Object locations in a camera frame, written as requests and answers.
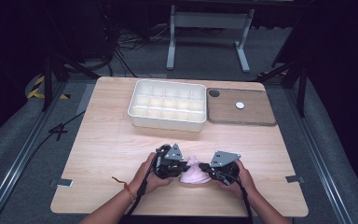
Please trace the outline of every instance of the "human hand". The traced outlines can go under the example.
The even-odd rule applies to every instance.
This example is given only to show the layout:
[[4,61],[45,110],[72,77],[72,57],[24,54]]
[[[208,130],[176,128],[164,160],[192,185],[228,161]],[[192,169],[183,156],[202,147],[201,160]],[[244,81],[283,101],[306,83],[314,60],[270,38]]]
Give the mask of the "human hand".
[[[248,194],[257,191],[257,189],[255,188],[255,182],[252,179],[252,176],[249,173],[249,171],[243,166],[243,163],[240,160],[235,160],[235,162],[237,163],[238,168],[240,169],[239,179],[241,180],[241,183],[243,187],[246,189],[246,191],[248,192]],[[229,186],[225,185],[224,183],[218,180],[215,180],[214,182],[217,184],[217,186],[219,186],[220,189],[228,190],[232,192],[237,198],[242,199],[242,191],[237,182]]]
[[[142,181],[144,180],[147,170],[155,155],[156,155],[155,152],[150,153],[150,155],[147,157],[147,160],[141,164],[141,166],[139,167],[138,171],[135,174],[135,177],[129,184],[129,187],[131,191],[134,193],[135,197],[136,197],[136,192],[138,191],[138,188],[141,186]],[[146,180],[147,180],[147,185],[146,185],[145,194],[150,193],[159,187],[167,186],[171,184],[173,182],[173,177],[161,179],[158,176],[156,176],[154,172],[151,172]]]

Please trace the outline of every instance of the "gray carpet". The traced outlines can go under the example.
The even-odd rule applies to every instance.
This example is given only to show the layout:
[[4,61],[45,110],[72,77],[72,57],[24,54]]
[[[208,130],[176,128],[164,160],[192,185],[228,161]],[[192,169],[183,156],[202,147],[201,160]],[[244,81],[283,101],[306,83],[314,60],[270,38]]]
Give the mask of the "gray carpet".
[[[142,77],[245,81],[254,79],[260,72],[271,70],[270,65],[289,33],[290,29],[250,31],[245,44],[251,67],[249,74],[241,71],[233,48],[233,41],[241,34],[233,31],[220,35],[208,35],[196,30],[181,32],[177,36],[176,60],[172,71],[165,69],[169,43],[165,39],[167,36],[141,49],[122,51],[122,57],[133,73]],[[115,76],[131,76],[130,71],[118,60],[114,59],[111,64]],[[106,67],[96,72],[109,76]],[[286,91],[274,84],[280,79],[275,77],[269,80],[266,89],[296,174],[304,177],[305,183],[301,184],[301,188],[310,210],[306,217],[296,217],[294,222],[339,223],[310,157],[307,139],[296,121],[296,112],[290,109]],[[81,74],[71,76],[64,90],[65,94],[71,94],[71,98],[59,100],[53,107],[37,144],[48,136],[49,129],[73,118],[87,106],[93,83],[95,80]],[[0,183],[34,127],[42,106],[42,99],[30,99],[0,129]],[[353,223],[358,223],[358,180],[311,83],[308,83],[305,109],[312,136],[336,181]],[[55,192],[50,182],[61,177],[81,120],[82,117],[79,117],[66,125],[65,130],[69,132],[64,133],[60,141],[56,141],[57,135],[53,135],[39,148],[2,211],[0,223],[77,223],[85,216],[57,215],[49,209]]]

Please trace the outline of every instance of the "pink cloth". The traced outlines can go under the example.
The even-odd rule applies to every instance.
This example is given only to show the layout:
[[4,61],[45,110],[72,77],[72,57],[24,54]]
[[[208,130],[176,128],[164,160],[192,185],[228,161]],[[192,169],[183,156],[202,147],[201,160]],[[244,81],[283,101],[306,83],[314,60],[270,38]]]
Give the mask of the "pink cloth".
[[199,168],[199,164],[200,162],[194,155],[190,156],[190,159],[187,162],[187,165],[189,165],[190,168],[182,173],[180,181],[187,184],[203,184],[210,181],[211,178],[207,173],[202,172]]

